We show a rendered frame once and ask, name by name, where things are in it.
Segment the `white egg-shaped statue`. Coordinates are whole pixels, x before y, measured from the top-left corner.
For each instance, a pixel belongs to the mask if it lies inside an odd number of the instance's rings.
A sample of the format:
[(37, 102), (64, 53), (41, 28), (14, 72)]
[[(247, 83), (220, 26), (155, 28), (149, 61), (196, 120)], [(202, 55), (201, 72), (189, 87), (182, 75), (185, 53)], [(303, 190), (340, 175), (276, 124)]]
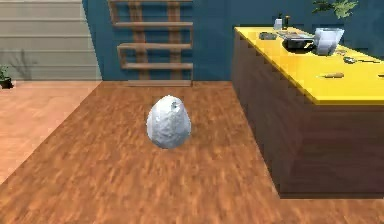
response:
[(159, 148), (181, 146), (191, 134), (191, 120), (181, 99), (166, 95), (148, 113), (147, 135)]

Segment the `brown-handled knife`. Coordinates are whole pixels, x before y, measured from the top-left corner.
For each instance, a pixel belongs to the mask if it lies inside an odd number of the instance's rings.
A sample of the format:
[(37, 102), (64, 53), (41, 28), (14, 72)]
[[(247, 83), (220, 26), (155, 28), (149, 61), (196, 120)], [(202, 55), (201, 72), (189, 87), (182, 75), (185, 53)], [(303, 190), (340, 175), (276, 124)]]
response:
[(344, 73), (329, 73), (316, 76), (317, 78), (325, 78), (325, 79), (334, 79), (334, 78), (343, 78)]

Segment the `grey spoon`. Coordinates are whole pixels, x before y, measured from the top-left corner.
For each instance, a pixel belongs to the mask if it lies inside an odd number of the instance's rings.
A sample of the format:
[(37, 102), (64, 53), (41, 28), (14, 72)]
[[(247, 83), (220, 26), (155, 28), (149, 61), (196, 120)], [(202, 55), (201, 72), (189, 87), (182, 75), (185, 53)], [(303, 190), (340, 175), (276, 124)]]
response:
[(347, 63), (347, 64), (355, 64), (355, 63), (358, 63), (358, 62), (364, 62), (364, 63), (381, 63), (380, 61), (375, 61), (375, 60), (364, 60), (364, 59), (356, 59), (356, 58), (348, 57), (348, 56), (344, 56), (344, 57), (343, 57), (343, 61), (344, 61), (344, 63)]

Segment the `black round pan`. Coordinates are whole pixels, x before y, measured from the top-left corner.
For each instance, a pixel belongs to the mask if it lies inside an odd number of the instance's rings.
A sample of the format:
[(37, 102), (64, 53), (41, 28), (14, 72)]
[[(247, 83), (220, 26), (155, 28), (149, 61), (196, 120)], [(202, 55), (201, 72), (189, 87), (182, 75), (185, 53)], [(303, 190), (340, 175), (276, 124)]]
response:
[(284, 39), (282, 46), (291, 53), (305, 54), (314, 49), (313, 39)]

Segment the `yellow-topped brown kitchen counter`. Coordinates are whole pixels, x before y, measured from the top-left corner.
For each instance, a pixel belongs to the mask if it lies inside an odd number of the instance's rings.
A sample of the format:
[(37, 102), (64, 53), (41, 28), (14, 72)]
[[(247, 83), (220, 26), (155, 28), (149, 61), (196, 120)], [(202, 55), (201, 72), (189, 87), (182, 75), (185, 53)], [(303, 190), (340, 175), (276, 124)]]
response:
[(384, 63), (291, 53), (262, 31), (235, 28), (232, 84), (279, 196), (384, 197)]

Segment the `brown wooden wall shelf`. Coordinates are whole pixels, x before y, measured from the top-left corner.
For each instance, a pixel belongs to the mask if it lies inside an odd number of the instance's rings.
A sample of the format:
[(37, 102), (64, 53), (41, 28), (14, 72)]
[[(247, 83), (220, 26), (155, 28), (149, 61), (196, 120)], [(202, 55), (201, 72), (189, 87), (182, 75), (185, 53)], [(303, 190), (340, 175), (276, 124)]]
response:
[[(142, 3), (166, 3), (166, 22), (142, 20)], [(137, 80), (129, 80), (134, 87), (188, 87), (193, 84), (193, 64), (181, 62), (181, 51), (193, 48), (193, 23), (180, 20), (180, 4), (193, 0), (107, 0), (114, 28), (130, 28), (134, 41), (121, 43), (117, 49), (121, 69), (138, 70)], [(146, 41), (146, 28), (167, 28), (167, 43)], [(173, 57), (168, 63), (149, 63), (147, 50), (169, 50)]]

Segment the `small green potted plant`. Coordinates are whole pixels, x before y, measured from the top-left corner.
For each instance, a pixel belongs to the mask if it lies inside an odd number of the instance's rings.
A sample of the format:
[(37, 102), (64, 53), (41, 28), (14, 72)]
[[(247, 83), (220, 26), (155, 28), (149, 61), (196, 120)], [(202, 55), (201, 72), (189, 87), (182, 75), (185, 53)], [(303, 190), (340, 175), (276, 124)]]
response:
[(8, 76), (7, 65), (0, 65), (0, 87), (2, 89), (11, 89), (13, 87), (12, 79)]

